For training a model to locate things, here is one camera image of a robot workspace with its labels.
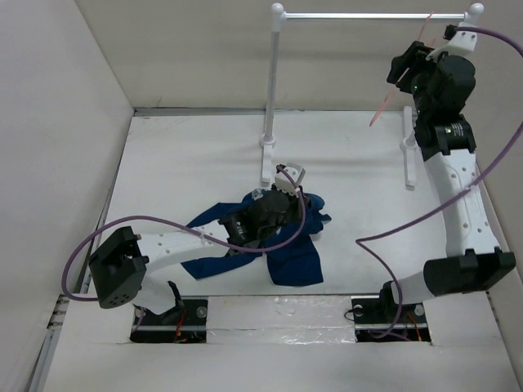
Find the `horizontal bar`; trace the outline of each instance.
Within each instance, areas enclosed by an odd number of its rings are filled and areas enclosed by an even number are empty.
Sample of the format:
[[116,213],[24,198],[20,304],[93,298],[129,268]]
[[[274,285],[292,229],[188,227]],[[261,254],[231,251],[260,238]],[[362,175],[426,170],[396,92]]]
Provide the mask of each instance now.
[[363,13],[354,12],[351,14],[339,13],[285,13],[285,20],[411,20],[424,21],[431,17],[431,22],[450,22],[464,20],[465,14],[387,14],[387,13]]

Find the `metal rod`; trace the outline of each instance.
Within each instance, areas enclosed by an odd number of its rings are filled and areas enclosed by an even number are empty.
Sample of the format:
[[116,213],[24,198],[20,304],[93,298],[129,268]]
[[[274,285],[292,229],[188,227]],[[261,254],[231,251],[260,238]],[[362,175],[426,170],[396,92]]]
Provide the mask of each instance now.
[[279,31],[272,32],[270,39],[270,68],[269,68],[269,87],[267,88],[267,107],[265,112],[265,134],[263,141],[272,143],[272,123],[275,117],[275,96],[276,96],[276,70],[278,68],[279,53]]
[[431,17],[431,22],[450,22],[464,20],[465,14],[387,14],[387,13],[363,13],[355,12],[350,14],[338,13],[285,13],[285,20],[411,20],[424,21]]

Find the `vertical pole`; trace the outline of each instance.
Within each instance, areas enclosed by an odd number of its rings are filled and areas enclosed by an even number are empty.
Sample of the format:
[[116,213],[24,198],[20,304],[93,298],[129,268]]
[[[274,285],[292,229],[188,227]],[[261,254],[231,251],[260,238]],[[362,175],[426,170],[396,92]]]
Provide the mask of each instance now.
[[276,70],[278,69],[279,31],[273,31],[270,39],[269,87],[267,88],[267,106],[265,111],[264,143],[274,143],[272,123],[275,117]]

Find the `dark blue fabric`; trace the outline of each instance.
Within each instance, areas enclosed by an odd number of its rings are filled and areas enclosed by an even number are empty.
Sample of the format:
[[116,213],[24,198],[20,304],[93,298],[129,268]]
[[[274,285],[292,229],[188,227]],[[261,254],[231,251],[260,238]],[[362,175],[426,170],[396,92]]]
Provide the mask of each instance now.
[[[324,200],[315,194],[306,194],[310,206],[306,209],[306,221],[300,235],[286,247],[267,253],[267,267],[274,284],[280,286],[309,286],[324,281],[321,273],[320,255],[311,241],[310,234],[318,234],[325,221],[330,221],[328,215],[322,215]],[[251,194],[244,197],[241,203],[218,203],[214,207],[195,217],[189,227],[206,225],[231,213],[237,212],[254,203]],[[283,227],[277,234],[264,241],[262,247],[271,247],[290,238],[298,229],[299,224]],[[261,253],[242,253],[236,256],[206,257],[203,259],[181,263],[186,271],[195,279],[208,278],[223,274],[249,264]]]

